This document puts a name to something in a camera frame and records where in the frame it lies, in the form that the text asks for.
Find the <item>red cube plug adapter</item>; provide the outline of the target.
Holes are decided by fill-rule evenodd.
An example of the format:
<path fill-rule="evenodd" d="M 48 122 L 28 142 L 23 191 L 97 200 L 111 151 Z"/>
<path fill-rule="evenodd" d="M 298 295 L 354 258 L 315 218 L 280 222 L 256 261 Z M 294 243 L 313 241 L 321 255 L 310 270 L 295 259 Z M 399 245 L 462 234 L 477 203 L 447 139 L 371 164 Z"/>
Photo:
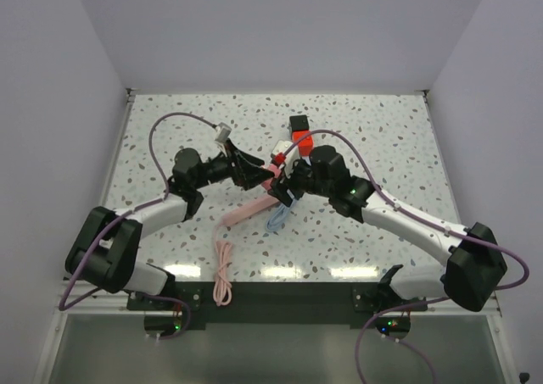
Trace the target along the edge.
<path fill-rule="evenodd" d="M 309 157 L 314 148 L 313 137 L 310 131 L 294 131 L 291 135 L 292 142 L 297 142 L 299 155 L 303 158 Z"/>

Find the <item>black cube plug adapter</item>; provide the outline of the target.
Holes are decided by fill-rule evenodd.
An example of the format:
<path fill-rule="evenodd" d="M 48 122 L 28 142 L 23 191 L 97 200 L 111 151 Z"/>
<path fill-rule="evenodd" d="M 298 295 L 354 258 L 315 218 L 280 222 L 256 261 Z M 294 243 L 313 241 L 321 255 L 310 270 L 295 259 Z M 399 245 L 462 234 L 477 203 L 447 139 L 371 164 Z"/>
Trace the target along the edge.
<path fill-rule="evenodd" d="M 288 128 L 290 132 L 308 131 L 309 119 L 305 114 L 291 115 L 288 118 Z"/>

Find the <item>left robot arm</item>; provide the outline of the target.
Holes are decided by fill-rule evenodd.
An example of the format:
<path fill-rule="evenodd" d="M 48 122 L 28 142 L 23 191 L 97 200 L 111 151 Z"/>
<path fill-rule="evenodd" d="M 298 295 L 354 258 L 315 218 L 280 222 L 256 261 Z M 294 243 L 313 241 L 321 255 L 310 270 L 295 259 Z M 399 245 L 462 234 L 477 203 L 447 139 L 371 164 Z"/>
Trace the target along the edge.
<path fill-rule="evenodd" d="M 98 206 L 91 210 L 65 260 L 70 280 L 83 280 L 109 293 L 140 292 L 156 309 L 168 309 L 176 299 L 175 277 L 137 261 L 140 242 L 192 219 L 204 201 L 204 187 L 230 179 L 250 190 L 273 176 L 263 160 L 239 150 L 231 141 L 207 160 L 192 148 L 179 151 L 163 197 L 131 208 Z"/>

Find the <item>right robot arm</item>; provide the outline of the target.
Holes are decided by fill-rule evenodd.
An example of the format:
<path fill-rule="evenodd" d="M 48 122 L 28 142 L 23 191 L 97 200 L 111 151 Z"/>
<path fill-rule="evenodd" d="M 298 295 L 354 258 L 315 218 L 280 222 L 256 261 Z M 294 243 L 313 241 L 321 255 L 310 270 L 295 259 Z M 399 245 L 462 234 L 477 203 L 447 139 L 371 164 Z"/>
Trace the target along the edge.
<path fill-rule="evenodd" d="M 413 276 L 390 271 L 378 289 L 378 301 L 396 310 L 416 297 L 447 297 L 460 307 L 479 312 L 507 272 L 493 231 L 440 220 L 394 198 L 368 178 L 352 175 L 332 146 L 314 148 L 307 160 L 292 159 L 293 149 L 275 152 L 280 169 L 270 194 L 289 205 L 305 194 L 326 198 L 345 218 L 400 237 L 432 257 L 438 268 Z"/>

